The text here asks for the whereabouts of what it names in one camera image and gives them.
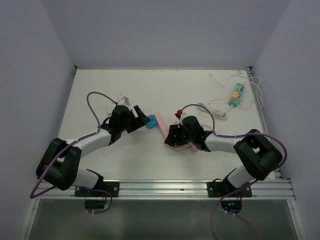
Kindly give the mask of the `blue plug adapter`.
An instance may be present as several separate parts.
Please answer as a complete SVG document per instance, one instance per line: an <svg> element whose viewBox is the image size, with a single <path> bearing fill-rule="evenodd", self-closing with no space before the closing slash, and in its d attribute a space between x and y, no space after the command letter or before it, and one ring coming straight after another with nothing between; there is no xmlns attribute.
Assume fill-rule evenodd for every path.
<svg viewBox="0 0 320 240"><path fill-rule="evenodd" d="M149 122L145 125L148 129L152 129L158 125L157 119L154 114L148 116Z"/></svg>

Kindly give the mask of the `pink power strip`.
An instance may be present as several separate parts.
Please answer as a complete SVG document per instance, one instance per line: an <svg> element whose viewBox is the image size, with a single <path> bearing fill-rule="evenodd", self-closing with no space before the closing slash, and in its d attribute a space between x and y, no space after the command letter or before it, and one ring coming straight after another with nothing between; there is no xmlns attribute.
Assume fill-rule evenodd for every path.
<svg viewBox="0 0 320 240"><path fill-rule="evenodd" d="M156 112L154 114L155 119L157 121L157 126L162 134L163 139L165 140L169 134L169 127L166 125L165 120L163 119L163 117L161 116L160 113ZM171 148L173 151L176 152L180 152L180 151L186 151L186 150L190 150L191 152L196 152L197 148L195 147L195 145L191 142L185 144L185 145L181 145L181 146L169 146L166 144L167 147Z"/></svg>

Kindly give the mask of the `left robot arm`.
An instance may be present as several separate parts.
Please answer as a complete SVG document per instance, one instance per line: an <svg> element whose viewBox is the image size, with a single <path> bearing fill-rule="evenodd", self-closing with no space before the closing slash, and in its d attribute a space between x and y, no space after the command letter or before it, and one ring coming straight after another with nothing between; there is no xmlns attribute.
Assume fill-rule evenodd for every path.
<svg viewBox="0 0 320 240"><path fill-rule="evenodd" d="M134 106L133 111L125 105L116 105L111 116L92 133L75 139L53 139L45 151L36 176L64 191L70 187L86 188L92 196L103 193L103 177L89 169L80 169L80 160L94 151L112 145L123 132L131 133L150 122L150 119Z"/></svg>

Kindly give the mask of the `white plug adapter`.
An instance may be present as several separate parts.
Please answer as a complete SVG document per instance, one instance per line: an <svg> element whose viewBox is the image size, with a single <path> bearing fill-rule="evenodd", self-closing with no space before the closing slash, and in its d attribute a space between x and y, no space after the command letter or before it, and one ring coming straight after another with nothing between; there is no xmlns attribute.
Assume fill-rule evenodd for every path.
<svg viewBox="0 0 320 240"><path fill-rule="evenodd" d="M113 108L112 107L105 107L105 113L107 117L110 117L112 114Z"/></svg>

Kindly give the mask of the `teal power strip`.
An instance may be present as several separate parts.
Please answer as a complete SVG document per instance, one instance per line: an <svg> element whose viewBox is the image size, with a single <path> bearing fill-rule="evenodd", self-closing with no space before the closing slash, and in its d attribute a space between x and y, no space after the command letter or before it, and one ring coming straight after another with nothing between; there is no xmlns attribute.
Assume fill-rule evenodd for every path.
<svg viewBox="0 0 320 240"><path fill-rule="evenodd" d="M245 85L243 83L237 83L233 89L233 92L229 98L228 105L230 107L236 108L240 103Z"/></svg>

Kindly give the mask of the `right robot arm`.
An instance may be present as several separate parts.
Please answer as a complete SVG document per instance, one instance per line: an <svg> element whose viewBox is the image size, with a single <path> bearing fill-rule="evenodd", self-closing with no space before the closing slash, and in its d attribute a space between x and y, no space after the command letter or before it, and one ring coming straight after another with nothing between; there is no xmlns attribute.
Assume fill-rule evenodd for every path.
<svg viewBox="0 0 320 240"><path fill-rule="evenodd" d="M236 154L242 165L221 181L223 192L231 197L249 182L266 179L283 160L281 152L266 134L256 129L242 135L216 134L213 130L204 130L193 115L170 125L164 143L170 147L192 143L200 151Z"/></svg>

